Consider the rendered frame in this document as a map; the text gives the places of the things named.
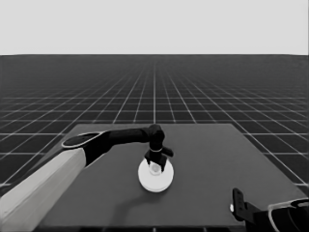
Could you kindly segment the large thick white disc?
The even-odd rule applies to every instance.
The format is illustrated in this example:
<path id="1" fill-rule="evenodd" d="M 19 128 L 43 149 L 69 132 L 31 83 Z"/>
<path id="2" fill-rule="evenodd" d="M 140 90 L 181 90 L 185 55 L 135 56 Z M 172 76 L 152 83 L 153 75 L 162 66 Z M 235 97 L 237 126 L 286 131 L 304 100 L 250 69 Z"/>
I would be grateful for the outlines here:
<path id="1" fill-rule="evenodd" d="M 168 189 L 174 178 L 174 168 L 172 163 L 167 160 L 164 172 L 161 167 L 152 163 L 152 167 L 146 164 L 145 159 L 141 161 L 138 167 L 138 179 L 141 186 L 150 192 L 162 192 Z"/>

